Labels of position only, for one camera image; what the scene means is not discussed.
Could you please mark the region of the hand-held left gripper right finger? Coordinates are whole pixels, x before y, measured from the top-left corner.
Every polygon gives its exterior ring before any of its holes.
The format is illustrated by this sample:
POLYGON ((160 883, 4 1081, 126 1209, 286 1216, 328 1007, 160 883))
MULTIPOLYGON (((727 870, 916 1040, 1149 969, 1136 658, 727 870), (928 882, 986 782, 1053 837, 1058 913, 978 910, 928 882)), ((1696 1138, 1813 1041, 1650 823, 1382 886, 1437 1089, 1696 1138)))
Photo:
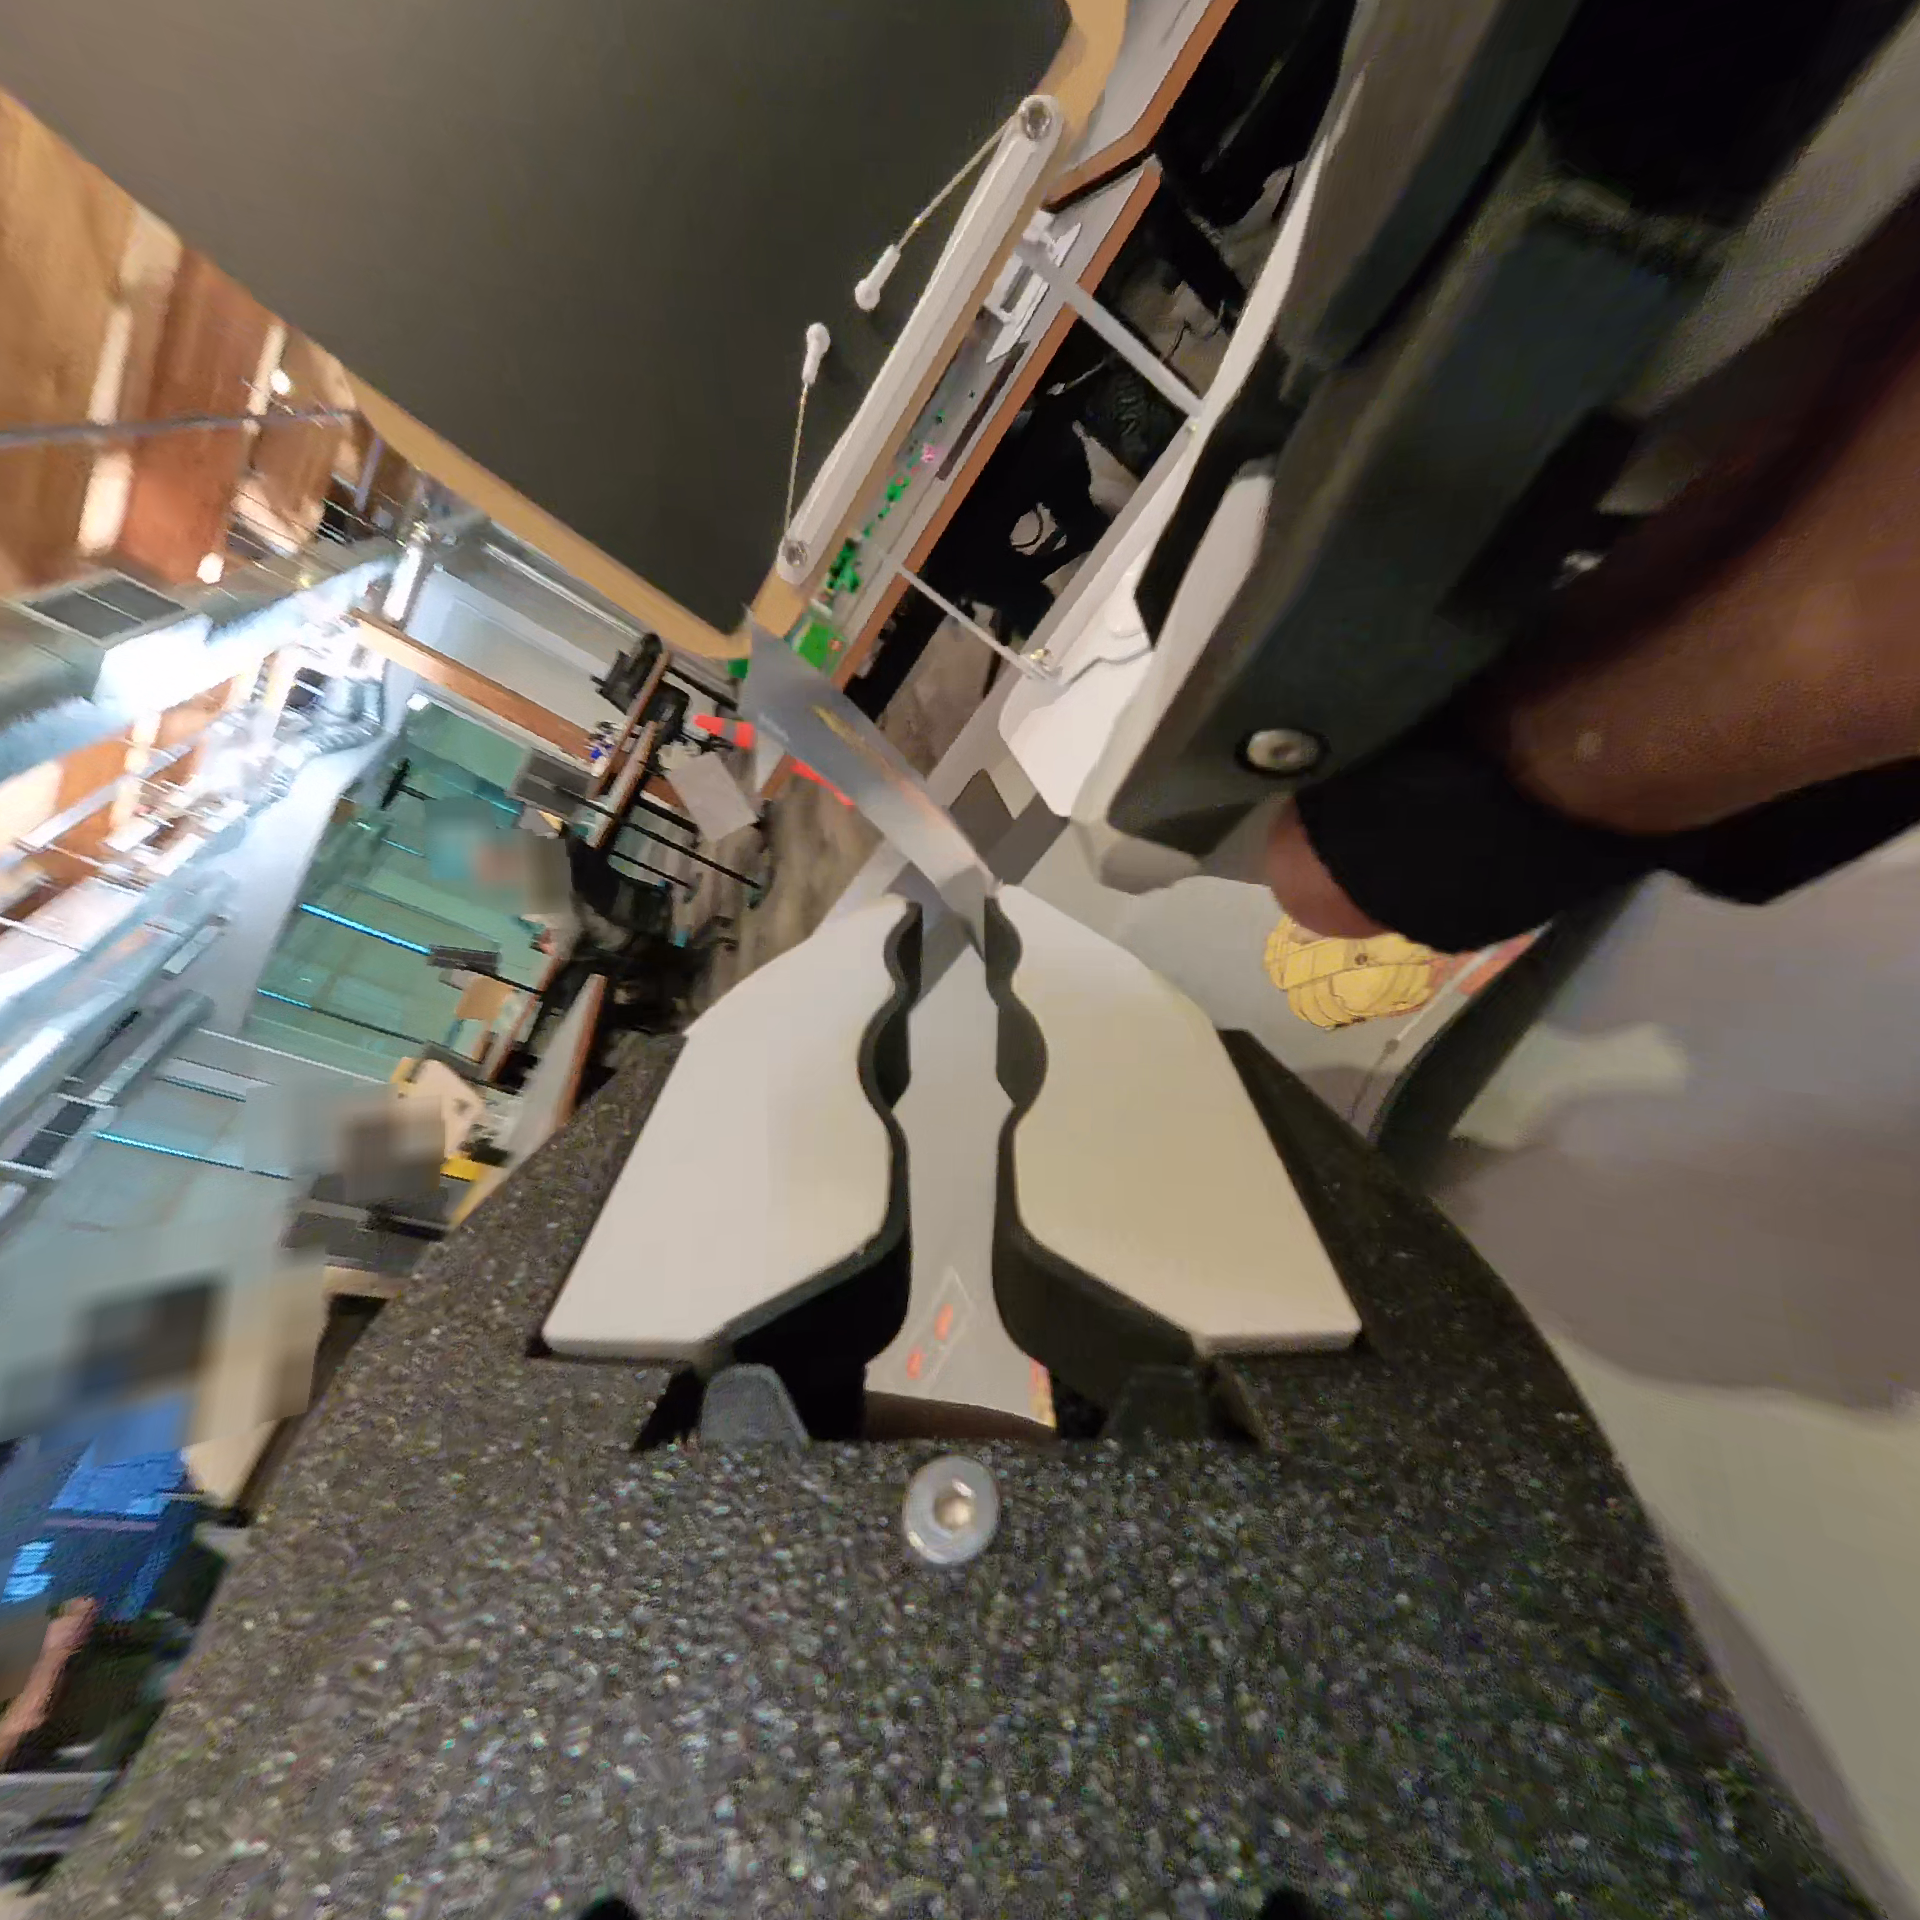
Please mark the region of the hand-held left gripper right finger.
POLYGON ((1010 1102, 992 1288, 1018 1351, 1050 1374, 1345 1351, 1357 1306, 1202 1007, 1013 883, 981 957, 1010 1102))

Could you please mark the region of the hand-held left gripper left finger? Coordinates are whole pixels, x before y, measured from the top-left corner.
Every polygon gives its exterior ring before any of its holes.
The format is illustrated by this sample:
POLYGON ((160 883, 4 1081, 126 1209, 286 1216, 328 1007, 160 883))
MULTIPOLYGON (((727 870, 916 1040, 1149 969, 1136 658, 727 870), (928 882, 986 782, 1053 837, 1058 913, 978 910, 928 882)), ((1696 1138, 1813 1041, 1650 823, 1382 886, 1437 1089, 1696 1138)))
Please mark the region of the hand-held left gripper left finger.
POLYGON ((853 1311, 844 1362, 878 1354, 909 1288, 896 1106, 919 993, 921 906, 882 895, 703 1010, 543 1319, 545 1349, 713 1368, 829 1303, 853 1311))

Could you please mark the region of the grey instruction booklet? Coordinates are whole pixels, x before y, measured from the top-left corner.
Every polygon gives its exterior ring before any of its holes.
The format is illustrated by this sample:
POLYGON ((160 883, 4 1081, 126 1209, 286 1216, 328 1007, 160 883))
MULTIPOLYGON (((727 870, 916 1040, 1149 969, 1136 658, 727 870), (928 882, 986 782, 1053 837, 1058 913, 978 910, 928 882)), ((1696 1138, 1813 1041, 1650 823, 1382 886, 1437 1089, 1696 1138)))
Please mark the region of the grey instruction booklet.
MULTIPOLYGON (((903 880, 913 882, 919 898, 942 904, 926 935, 924 985, 908 1025, 913 1072, 905 1093, 913 1291, 929 1303, 942 1299, 948 1278, 975 1288, 983 1321, 996 1330, 966 1331, 965 1351, 981 1353, 993 1385, 1007 1385, 1013 1362, 998 1359, 998 1353, 1022 1351, 993 1303, 992 1222, 996 1147, 1010 1102, 996 1078, 996 1010, 981 957, 984 904, 998 888, 1022 886, 1063 910, 1196 1001, 1225 1040, 1280 1154, 1277 1085, 1289 1082, 1289 1067, 1304 1064, 1306 1093, 1328 1102, 1336 1088, 1336 1061, 1325 1051, 1310 1055, 1301 1021, 1280 1033, 1284 1006, 1254 1023, 1240 1021, 1252 1010, 1252 935, 1272 918, 1272 906, 1254 906, 1247 882, 1218 877, 1170 877, 1158 890, 1132 880, 1133 890, 1124 893, 1119 877, 1104 872, 1104 826, 1049 805, 1070 799, 1080 784, 1080 774, 1064 774, 1061 749, 1044 746, 1029 760, 1025 767, 1041 776, 1030 805, 1002 829, 989 829, 978 802, 958 798, 942 805, 938 785, 913 774, 846 693, 805 688, 800 663, 783 640, 774 640, 760 658, 751 653, 743 688, 751 718, 792 758, 846 791, 898 853, 903 880), (1277 1057, 1262 1043, 1274 1038, 1282 1040, 1277 1057)), ((1304 1187, 1282 1161, 1306 1206, 1304 1187)), ((1330 1248, 1328 1255, 1356 1304, 1349 1274, 1330 1248)), ((1078 1399, 1111 1411, 1158 1379, 1209 1382, 1225 1362, 1202 1371, 1146 1367, 1138 1374, 1050 1374, 1036 1365, 1046 1374, 1056 1406, 1078 1399)))

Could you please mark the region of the grey desk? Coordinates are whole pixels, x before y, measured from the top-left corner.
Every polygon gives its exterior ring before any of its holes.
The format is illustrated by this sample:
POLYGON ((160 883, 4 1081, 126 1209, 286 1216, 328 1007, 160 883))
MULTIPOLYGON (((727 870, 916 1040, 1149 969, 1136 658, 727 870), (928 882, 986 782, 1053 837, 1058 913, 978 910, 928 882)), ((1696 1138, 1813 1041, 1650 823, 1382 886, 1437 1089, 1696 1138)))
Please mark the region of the grey desk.
POLYGON ((1764 906, 1655 880, 1365 1122, 1548 1334, 1885 1914, 1918 1893, 1916 917, 1916 831, 1764 906))

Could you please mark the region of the person's right hand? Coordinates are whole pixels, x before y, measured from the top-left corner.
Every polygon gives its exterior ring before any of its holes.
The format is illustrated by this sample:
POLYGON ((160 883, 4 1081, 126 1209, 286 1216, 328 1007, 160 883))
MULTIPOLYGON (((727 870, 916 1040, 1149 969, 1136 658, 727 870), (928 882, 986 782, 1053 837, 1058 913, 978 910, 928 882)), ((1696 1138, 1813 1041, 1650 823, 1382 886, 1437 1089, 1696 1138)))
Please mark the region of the person's right hand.
POLYGON ((1266 888, 1463 952, 1652 874, 1764 904, 1852 865, 1918 818, 1916 542, 1909 350, 1688 594, 1289 802, 1266 888))

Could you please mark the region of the black wood-rimmed divider panel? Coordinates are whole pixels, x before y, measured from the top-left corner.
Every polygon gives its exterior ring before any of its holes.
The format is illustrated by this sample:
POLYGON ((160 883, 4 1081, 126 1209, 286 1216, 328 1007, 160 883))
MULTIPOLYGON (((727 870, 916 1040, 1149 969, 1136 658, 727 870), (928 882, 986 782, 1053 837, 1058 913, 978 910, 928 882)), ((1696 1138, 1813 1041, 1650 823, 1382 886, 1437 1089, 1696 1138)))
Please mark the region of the black wood-rimmed divider panel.
POLYGON ((1044 201, 1230 3, 4 3, 4 94, 330 351, 409 464, 743 655, 801 497, 1032 94, 1044 201))

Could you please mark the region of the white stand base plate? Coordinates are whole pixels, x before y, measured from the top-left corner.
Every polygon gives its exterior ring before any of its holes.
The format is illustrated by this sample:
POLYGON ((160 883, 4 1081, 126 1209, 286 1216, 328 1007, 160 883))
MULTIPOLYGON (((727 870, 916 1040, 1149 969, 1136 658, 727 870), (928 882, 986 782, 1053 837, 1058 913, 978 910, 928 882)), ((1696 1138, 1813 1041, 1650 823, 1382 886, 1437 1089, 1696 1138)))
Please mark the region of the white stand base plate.
POLYGON ((774 578, 768 590, 796 594, 801 608, 754 613, 751 653, 760 658, 774 640, 783 640, 783 648, 800 663, 805 688, 834 685, 846 693, 853 674, 868 659, 871 643, 850 640, 853 627, 840 617, 825 578, 846 538, 864 543, 878 533, 880 526, 864 520, 856 509, 894 472, 908 430, 929 406, 1007 258, 1037 277, 1049 296, 1071 318, 1093 326, 1183 416, 1190 431, 1198 431, 1202 421, 1212 423, 1225 413, 1232 394, 1230 359, 1220 363, 1212 394, 1200 394, 1149 354, 1119 315, 1097 301, 1093 290, 1029 233, 1058 169, 1058 147, 1071 128, 1063 90, 1032 94, 1002 119, 993 139, 981 146, 972 165, 948 181, 948 192, 966 177, 974 177, 974 186, 956 215, 919 301, 900 325, 840 439, 823 455, 805 495, 786 501, 774 578), (813 626, 832 627, 846 640, 837 655, 813 659, 800 648, 801 633, 813 626))

